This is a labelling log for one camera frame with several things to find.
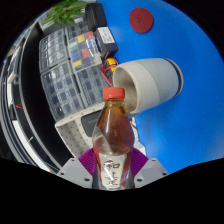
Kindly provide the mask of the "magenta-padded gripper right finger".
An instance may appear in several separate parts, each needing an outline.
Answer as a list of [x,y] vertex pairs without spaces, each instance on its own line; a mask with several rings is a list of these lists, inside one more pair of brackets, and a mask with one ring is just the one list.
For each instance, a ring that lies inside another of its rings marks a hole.
[[168,175],[158,159],[149,159],[138,149],[133,150],[129,171],[128,189],[144,187]]

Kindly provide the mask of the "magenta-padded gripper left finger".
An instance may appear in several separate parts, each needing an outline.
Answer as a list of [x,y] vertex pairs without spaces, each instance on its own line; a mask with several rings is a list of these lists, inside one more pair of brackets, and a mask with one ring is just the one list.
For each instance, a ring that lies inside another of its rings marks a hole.
[[94,150],[89,149],[79,158],[70,158],[57,175],[78,186],[98,189],[99,176]]

